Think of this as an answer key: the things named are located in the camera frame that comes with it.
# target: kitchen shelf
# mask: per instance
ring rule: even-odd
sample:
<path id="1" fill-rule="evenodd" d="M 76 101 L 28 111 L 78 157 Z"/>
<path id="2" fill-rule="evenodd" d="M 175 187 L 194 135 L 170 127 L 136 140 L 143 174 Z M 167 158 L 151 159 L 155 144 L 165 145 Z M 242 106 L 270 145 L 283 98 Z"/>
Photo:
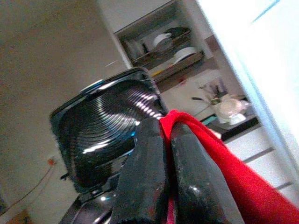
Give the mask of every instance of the kitchen shelf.
<path id="1" fill-rule="evenodd" d="M 171 57 L 173 57 L 175 48 L 190 40 L 190 33 L 191 31 L 188 30 L 187 32 L 173 39 L 171 47 L 167 49 L 163 49 L 164 46 L 157 46 L 152 51 L 133 60 L 133 65 L 143 66 L 150 70 L 151 68 L 169 60 Z"/>
<path id="2" fill-rule="evenodd" d="M 171 67 L 161 71 L 159 74 L 153 76 L 153 80 L 155 81 L 155 83 L 159 83 L 162 80 L 168 78 L 169 76 L 187 68 L 188 66 L 203 60 L 204 58 L 204 52 L 201 51 L 199 53 L 196 53 L 194 55 L 191 55 L 189 57 L 187 57 L 186 59 L 172 65 Z"/>

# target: red cloth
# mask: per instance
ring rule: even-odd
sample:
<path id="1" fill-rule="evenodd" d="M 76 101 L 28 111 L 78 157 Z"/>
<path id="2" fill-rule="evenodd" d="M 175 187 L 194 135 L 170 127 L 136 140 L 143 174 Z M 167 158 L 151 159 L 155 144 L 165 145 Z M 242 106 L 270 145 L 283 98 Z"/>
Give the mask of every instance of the red cloth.
<path id="1" fill-rule="evenodd" d="M 172 110 L 160 122 L 168 148 L 175 123 L 182 122 L 190 127 L 222 171 L 246 224 L 299 224 L 296 207 L 231 154 L 223 142 L 194 117 Z M 169 208 L 167 224 L 173 223 L 171 210 Z"/>

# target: white cabinet door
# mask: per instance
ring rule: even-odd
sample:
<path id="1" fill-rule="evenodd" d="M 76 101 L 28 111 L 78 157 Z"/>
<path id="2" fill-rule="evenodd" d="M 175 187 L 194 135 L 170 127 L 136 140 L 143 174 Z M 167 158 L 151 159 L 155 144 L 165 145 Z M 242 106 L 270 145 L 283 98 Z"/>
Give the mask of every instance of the white cabinet door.
<path id="1" fill-rule="evenodd" d="M 115 33 L 169 1 L 170 0 L 98 0 L 98 4 L 112 31 Z"/>

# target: black pan lid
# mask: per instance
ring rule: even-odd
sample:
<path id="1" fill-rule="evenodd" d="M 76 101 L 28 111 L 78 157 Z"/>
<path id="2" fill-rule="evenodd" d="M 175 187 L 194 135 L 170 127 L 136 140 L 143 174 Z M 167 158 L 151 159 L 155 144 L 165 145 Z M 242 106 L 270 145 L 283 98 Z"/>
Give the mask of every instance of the black pan lid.
<path id="1" fill-rule="evenodd" d="M 52 131 L 75 189 L 84 193 L 115 179 L 134 149 L 135 127 L 166 112 L 142 68 L 99 81 L 56 109 Z"/>

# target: stove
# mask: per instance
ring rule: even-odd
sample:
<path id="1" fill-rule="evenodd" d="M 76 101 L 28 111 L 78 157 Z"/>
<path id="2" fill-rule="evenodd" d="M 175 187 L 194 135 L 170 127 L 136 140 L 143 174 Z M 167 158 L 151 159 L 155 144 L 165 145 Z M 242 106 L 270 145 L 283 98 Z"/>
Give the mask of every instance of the stove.
<path id="1" fill-rule="evenodd" d="M 107 224 L 121 168 L 134 150 L 135 127 L 167 109 L 146 70 L 100 80 L 57 108 L 52 131 L 80 193 L 61 224 Z"/>

